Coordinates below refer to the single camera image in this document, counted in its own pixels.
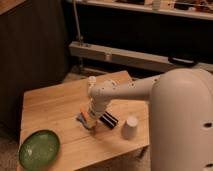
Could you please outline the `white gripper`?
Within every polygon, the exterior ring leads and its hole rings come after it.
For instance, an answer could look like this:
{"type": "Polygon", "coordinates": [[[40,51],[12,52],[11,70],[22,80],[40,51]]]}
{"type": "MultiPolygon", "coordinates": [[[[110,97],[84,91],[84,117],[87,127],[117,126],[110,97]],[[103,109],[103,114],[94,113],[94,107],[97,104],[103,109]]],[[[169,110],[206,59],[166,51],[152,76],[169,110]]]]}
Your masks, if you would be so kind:
{"type": "Polygon", "coordinates": [[[94,99],[90,101],[88,108],[88,121],[94,122],[90,128],[90,134],[96,134],[98,126],[98,121],[96,120],[98,120],[105,113],[108,104],[108,101],[99,101],[94,99]]]}

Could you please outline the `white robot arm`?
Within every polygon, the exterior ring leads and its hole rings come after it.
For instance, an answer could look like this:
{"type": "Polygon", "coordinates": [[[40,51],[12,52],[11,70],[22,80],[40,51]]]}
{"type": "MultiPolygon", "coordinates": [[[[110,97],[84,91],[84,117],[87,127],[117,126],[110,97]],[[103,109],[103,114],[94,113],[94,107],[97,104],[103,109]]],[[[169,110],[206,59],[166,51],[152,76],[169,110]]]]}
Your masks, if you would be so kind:
{"type": "Polygon", "coordinates": [[[174,69],[132,83],[90,88],[91,117],[112,99],[149,102],[151,171],[213,171],[213,74],[174,69]]]}

